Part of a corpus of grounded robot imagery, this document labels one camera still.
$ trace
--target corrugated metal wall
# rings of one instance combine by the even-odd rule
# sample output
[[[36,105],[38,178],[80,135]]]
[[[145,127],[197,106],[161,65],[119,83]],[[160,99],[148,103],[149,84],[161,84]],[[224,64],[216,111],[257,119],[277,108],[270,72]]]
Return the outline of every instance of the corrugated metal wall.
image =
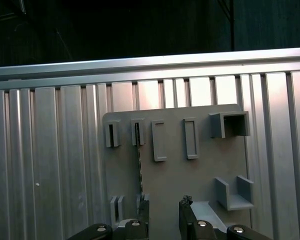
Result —
[[[105,221],[105,113],[235,103],[250,116],[253,228],[299,240],[300,72],[0,90],[0,240],[66,239]]]

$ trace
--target dark background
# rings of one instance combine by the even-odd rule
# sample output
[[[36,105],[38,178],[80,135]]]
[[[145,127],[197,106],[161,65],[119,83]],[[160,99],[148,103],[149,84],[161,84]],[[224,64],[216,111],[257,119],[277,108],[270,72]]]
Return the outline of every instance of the dark background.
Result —
[[[24,0],[27,17],[11,2],[20,9],[0,0],[0,66],[231,50],[217,0]],[[300,47],[300,0],[234,0],[234,19],[236,51]]]

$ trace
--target rectangular slot holder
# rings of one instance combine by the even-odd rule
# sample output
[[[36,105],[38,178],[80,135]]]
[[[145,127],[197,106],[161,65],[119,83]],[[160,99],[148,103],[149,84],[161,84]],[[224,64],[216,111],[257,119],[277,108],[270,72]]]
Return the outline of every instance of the rectangular slot holder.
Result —
[[[195,117],[183,119],[185,131],[186,156],[188,160],[199,158],[199,137]]]
[[[153,120],[152,126],[152,141],[153,141],[153,155],[155,162],[163,162],[167,160],[166,142],[165,142],[165,121]]]

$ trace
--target metal frame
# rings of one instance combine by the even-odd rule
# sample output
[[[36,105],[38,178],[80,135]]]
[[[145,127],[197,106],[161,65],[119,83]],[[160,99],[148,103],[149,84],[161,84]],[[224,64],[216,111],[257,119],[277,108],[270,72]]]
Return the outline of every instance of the metal frame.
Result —
[[[0,67],[0,90],[289,71],[300,48]]]

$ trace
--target bolt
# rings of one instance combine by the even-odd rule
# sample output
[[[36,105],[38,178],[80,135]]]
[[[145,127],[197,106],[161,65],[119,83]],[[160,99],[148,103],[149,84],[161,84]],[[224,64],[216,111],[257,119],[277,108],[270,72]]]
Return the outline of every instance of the bolt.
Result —
[[[98,229],[97,229],[98,232],[103,232],[103,231],[105,231],[105,230],[107,230],[107,229],[105,228],[105,226],[99,226]]]
[[[207,223],[205,221],[198,221],[198,225],[200,227],[205,227],[205,226],[207,226]]]
[[[139,226],[140,225],[140,223],[138,222],[138,221],[134,221],[133,223],[132,223],[132,226]]]
[[[239,226],[234,227],[233,230],[236,231],[238,234],[242,234],[244,232],[244,230]]]

